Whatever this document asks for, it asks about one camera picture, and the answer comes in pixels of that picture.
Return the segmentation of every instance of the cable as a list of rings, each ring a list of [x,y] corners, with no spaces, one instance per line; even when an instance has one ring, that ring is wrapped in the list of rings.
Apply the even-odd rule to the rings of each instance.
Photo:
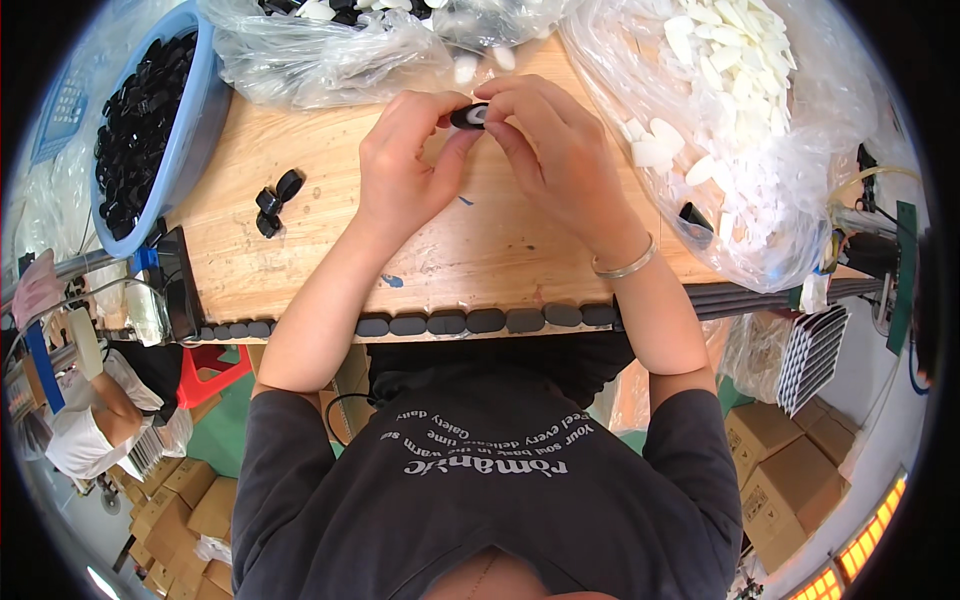
[[[68,299],[66,299],[66,300],[64,300],[64,301],[62,301],[62,302],[58,302],[57,304],[54,304],[54,305],[51,306],[50,308],[48,308],[48,309],[46,309],[46,310],[44,310],[44,311],[41,311],[41,312],[35,314],[33,317],[31,317],[31,318],[27,321],[27,323],[20,329],[20,331],[17,332],[16,337],[13,338],[13,343],[12,343],[11,346],[10,346],[10,351],[7,352],[7,356],[4,357],[4,359],[3,359],[3,372],[4,372],[4,373],[7,372],[7,368],[8,368],[9,365],[10,365],[10,359],[13,358],[13,353],[16,351],[16,346],[17,346],[17,344],[19,344],[20,341],[23,340],[23,336],[27,333],[27,330],[30,329],[31,325],[33,325],[34,323],[36,323],[36,322],[39,321],[40,319],[46,317],[47,315],[53,313],[54,311],[57,311],[57,310],[63,308],[63,307],[66,306],[67,304],[72,304],[73,302],[76,302],[77,300],[82,300],[82,299],[84,299],[84,298],[88,298],[88,297],[90,297],[90,296],[93,296],[94,294],[99,294],[100,292],[103,292],[104,290],[106,290],[106,289],[109,288],[109,287],[113,287],[114,285],[116,285],[117,283],[120,283],[121,281],[126,281],[126,282],[128,282],[128,283],[137,283],[137,284],[139,284],[139,285],[146,285],[146,286],[147,286],[147,289],[149,289],[151,292],[153,292],[153,293],[154,293],[154,296],[156,296],[156,300],[157,300],[157,302],[158,302],[159,305],[160,305],[160,309],[161,309],[163,312],[166,312],[166,301],[163,299],[163,295],[160,294],[157,290],[155,290],[155,289],[153,288],[153,286],[151,286],[151,285],[150,285],[149,283],[147,283],[146,281],[143,281],[142,279],[137,279],[137,278],[135,278],[135,277],[121,277],[121,278],[119,278],[119,279],[115,279],[114,281],[111,281],[110,283],[107,283],[107,284],[105,284],[105,285],[102,285],[102,286],[98,287],[97,289],[95,289],[95,290],[93,290],[93,291],[91,291],[91,292],[83,292],[82,294],[78,294],[77,296],[74,296],[73,298],[68,298]]]
[[[333,439],[337,441],[337,444],[341,445],[344,448],[346,448],[347,445],[344,444],[339,437],[337,437],[337,433],[333,430],[333,425],[330,424],[330,409],[333,407],[334,404],[343,400],[345,397],[354,397],[354,396],[360,396],[364,398],[369,398],[371,400],[375,400],[375,398],[373,396],[370,396],[369,394],[340,394],[339,396],[330,400],[330,403],[326,405],[326,408],[324,408],[324,423],[326,423],[326,428],[330,431],[330,435],[333,436]]]
[[[917,377],[916,375],[914,375],[914,371],[913,371],[913,354],[915,349],[916,349],[916,346],[914,345],[913,339],[911,338],[910,348],[907,349],[907,352],[909,352],[908,361],[910,365],[910,385],[913,386],[913,391],[917,393],[917,396],[926,396],[930,393],[930,387],[929,386],[925,388],[920,387],[920,385],[917,383]]]

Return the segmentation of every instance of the green floor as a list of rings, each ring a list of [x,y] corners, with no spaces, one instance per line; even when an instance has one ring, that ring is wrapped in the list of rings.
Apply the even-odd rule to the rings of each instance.
[[[229,353],[225,360],[230,360]],[[220,403],[194,427],[193,438],[186,447],[187,456],[207,461],[220,475],[237,477],[240,474],[252,390],[252,374],[223,390],[221,393],[223,399]],[[720,398],[724,417],[734,406],[754,401],[753,398],[744,396],[734,389],[731,380],[726,377],[720,383],[717,395]],[[620,439],[639,454],[647,441],[647,432],[634,431]],[[342,451],[340,446],[334,444],[334,452],[337,456],[340,456]]]

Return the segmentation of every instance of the plastic container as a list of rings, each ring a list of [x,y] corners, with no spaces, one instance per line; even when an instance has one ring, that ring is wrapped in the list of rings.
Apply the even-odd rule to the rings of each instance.
[[[133,49],[130,60],[117,78],[114,89],[136,71],[136,66],[147,53],[147,48],[158,37],[167,42],[171,37],[197,31],[197,49],[194,51],[190,74],[183,88],[177,117],[174,119],[170,139],[163,160],[156,172],[154,187],[130,235],[114,240],[107,223],[100,216],[99,207],[104,201],[96,176],[96,160],[90,169],[90,206],[93,226],[104,250],[117,258],[126,258],[143,244],[153,228],[156,218],[170,212],[183,202],[187,194],[204,174],[206,164],[220,140],[220,133],[227,120],[230,104],[230,87],[217,74],[220,59],[213,52],[213,26],[197,11],[195,0],[187,0],[169,11],[156,23]],[[107,123],[105,117],[101,125]]]

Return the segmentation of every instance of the wooden table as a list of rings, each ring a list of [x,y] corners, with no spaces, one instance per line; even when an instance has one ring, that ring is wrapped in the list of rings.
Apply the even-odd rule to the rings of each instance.
[[[519,72],[540,73],[594,110],[556,35]],[[279,318],[356,211],[357,146],[382,108],[284,113],[234,95],[204,177],[167,219],[171,227],[183,225],[209,323]],[[428,153],[444,142],[441,134],[434,138]],[[681,281],[723,281],[661,222],[612,138],[610,147],[627,199]],[[306,183],[280,214],[286,230],[265,239],[256,229],[254,198],[291,168],[301,170]],[[611,289],[590,269],[588,251],[524,200],[491,137],[471,152],[460,195],[462,201],[453,201],[385,267],[393,285],[378,280],[365,311],[610,299]]]

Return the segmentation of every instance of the stacked cardboard boxes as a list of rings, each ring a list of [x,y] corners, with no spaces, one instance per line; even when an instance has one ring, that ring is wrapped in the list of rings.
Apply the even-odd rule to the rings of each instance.
[[[159,486],[154,488],[154,481],[148,486],[153,489],[150,501],[131,525],[136,538],[131,554],[149,568],[144,587],[159,597],[229,598],[229,565],[203,560],[194,550],[201,534],[229,540],[236,480],[217,477],[204,461],[175,460],[173,469],[164,468],[167,477]],[[146,494],[139,485],[135,487]]]
[[[815,399],[793,420],[776,406],[755,402],[731,409],[725,421],[743,530],[768,573],[806,543],[849,486],[837,467],[857,428]]]

